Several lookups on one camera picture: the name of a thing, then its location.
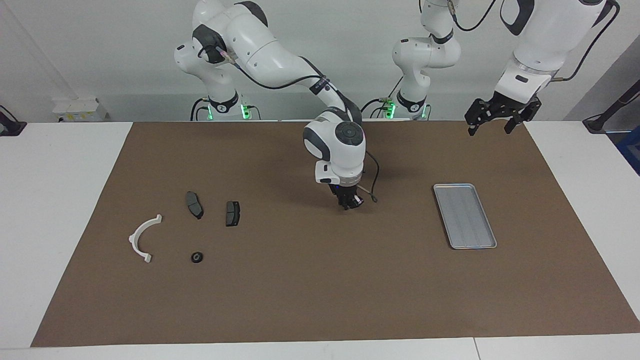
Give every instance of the white wall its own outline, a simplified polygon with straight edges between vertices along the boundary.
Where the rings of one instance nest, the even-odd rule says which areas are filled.
[[[312,60],[358,104],[387,95],[400,77],[391,59],[394,43],[426,34],[414,0],[257,2],[276,37],[292,52]],[[538,119],[563,119],[638,36],[640,2],[620,2],[621,16],[594,48],[580,76],[541,95],[544,107]],[[173,48],[190,38],[195,0],[6,3],[71,87],[81,96],[97,96],[113,120],[186,120],[193,100],[204,95],[200,82],[173,63]],[[461,1],[460,22],[475,23],[488,3]],[[478,30],[457,31],[456,36],[463,47],[459,64],[431,71],[429,101],[436,119],[461,119],[476,97],[490,97],[516,44],[500,22],[497,6]],[[573,69],[587,44],[575,51],[561,74]],[[0,103],[24,120],[50,120],[50,99],[61,93],[3,22],[0,67]],[[270,92],[239,73],[236,83],[265,118],[312,118],[323,108],[304,88]]]

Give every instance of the cable connector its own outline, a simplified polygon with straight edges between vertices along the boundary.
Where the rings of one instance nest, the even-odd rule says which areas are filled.
[[[382,102],[382,110],[385,112],[385,117],[387,119],[392,119],[394,118],[395,114],[396,114],[396,104],[394,103],[394,100],[392,97],[382,97],[381,99]]]
[[[456,18],[456,7],[453,5],[453,0],[447,0],[447,7],[449,8],[449,13],[453,18]]]
[[[229,53],[224,51],[220,46],[216,46],[216,50],[220,53],[220,55],[222,55],[225,60],[229,61],[229,63],[231,63],[232,65],[236,64],[236,61],[229,55]]]

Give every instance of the black brake pad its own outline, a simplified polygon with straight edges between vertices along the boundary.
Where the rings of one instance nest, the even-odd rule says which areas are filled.
[[[193,214],[193,216],[197,217],[198,220],[200,220],[202,218],[202,215],[204,215],[204,210],[202,209],[202,206],[198,201],[198,195],[196,195],[195,192],[188,192],[186,198],[189,211]]]
[[[227,201],[227,227],[238,226],[240,222],[240,203]]]

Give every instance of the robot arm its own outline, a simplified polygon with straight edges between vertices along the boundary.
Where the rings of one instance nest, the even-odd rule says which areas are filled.
[[[420,21],[430,36],[402,39],[394,46],[394,63],[404,75],[395,94],[399,105],[396,111],[401,117],[417,119],[422,115],[431,85],[427,69],[452,67],[460,59],[460,44],[453,36],[453,20],[447,5],[447,0],[427,0]]]
[[[597,21],[605,0],[503,0],[500,17],[520,37],[489,101],[476,99],[465,114],[469,134],[496,118],[505,131],[530,121],[541,106],[537,93],[564,65],[569,52]]]
[[[182,71],[202,80],[209,94],[209,108],[216,114],[216,118],[242,114],[243,110],[238,103],[242,104],[243,96],[237,92],[231,76],[199,58],[191,42],[178,46],[173,52],[173,58]]]
[[[211,0],[206,3],[219,4]],[[357,184],[366,141],[358,107],[308,60],[282,46],[268,29],[267,18],[257,4],[243,1],[202,24],[194,21],[194,25],[194,52],[208,64],[217,67],[231,63],[254,83],[272,90],[305,86],[327,105],[303,132],[305,147],[319,159],[316,181],[328,184],[345,209],[362,205]]]

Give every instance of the curved white plastic part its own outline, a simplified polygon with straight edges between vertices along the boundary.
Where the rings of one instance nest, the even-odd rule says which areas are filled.
[[[144,223],[142,223],[142,225],[140,225],[136,229],[136,231],[132,235],[129,236],[129,242],[131,243],[131,246],[133,247],[133,251],[135,251],[138,255],[140,255],[143,258],[145,258],[145,262],[146,263],[151,262],[151,254],[147,254],[146,252],[142,252],[142,251],[140,251],[140,249],[138,249],[138,239],[140,238],[140,235],[142,234],[142,232],[144,230],[147,230],[152,225],[160,224],[161,222],[162,222],[162,215],[158,214],[158,216],[156,216],[156,218],[153,218],[151,220],[147,220]]]

